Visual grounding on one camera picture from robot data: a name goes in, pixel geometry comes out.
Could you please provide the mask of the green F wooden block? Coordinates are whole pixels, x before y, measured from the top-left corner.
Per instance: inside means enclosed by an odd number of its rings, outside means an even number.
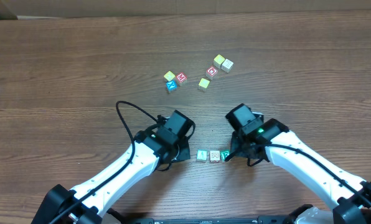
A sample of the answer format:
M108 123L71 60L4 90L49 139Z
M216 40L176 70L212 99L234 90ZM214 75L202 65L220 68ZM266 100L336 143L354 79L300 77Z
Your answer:
M225 162L227 156L229 156L230 151L225 150L225 151L220 151L220 158L223 162Z

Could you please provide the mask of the green V wooden block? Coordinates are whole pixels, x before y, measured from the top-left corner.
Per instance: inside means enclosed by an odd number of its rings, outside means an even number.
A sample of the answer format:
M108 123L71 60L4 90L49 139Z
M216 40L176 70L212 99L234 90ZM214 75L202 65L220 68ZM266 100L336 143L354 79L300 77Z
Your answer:
M208 158L208 151L198 150L196 154L196 160L199 162L205 162Z

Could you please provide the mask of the white red patterned wooden block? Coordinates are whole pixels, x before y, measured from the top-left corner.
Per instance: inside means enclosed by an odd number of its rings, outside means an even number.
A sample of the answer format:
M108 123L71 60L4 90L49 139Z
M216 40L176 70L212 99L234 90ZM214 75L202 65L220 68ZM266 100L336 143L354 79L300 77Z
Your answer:
M220 162L220 151L210 151L210 162Z

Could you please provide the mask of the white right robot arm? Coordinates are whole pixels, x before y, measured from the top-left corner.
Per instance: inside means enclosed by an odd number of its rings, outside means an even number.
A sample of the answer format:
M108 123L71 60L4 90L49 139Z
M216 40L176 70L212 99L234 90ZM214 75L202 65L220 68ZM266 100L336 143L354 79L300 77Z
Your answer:
M244 157L249 167L270 162L297 178L329 208L323 211L305 204L290 213L284 223L371 223L371 181L337 167L285 124L276 119L265 121L263 114L244 104L225 117L234 129L226 161Z

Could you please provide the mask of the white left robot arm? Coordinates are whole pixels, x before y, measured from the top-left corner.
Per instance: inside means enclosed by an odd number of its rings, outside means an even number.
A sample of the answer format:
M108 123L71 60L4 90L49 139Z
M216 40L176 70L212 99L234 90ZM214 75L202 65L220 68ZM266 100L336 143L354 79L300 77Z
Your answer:
M160 165L188 160L194 130L195 123L179 111L168 118L159 116L100 173L69 190L60 184L49 190L32 223L101 223L119 198Z

